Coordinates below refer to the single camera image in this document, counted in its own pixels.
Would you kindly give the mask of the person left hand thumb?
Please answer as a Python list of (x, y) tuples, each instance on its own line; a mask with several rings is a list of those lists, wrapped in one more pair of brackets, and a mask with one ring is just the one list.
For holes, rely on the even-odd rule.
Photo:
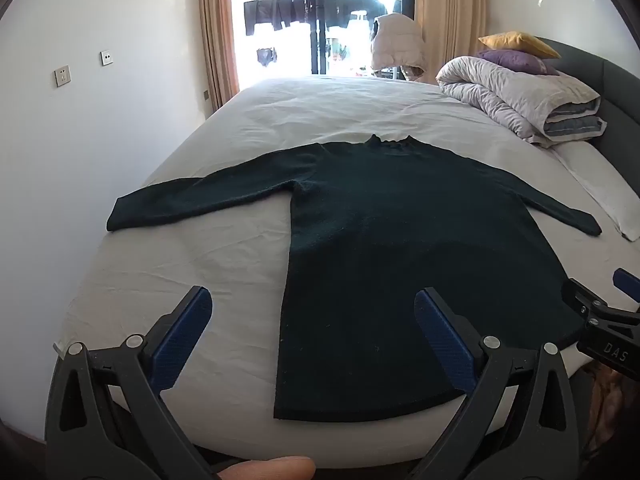
[(218, 472), (222, 480), (310, 480), (316, 464), (305, 456), (285, 456), (273, 460), (248, 460)]

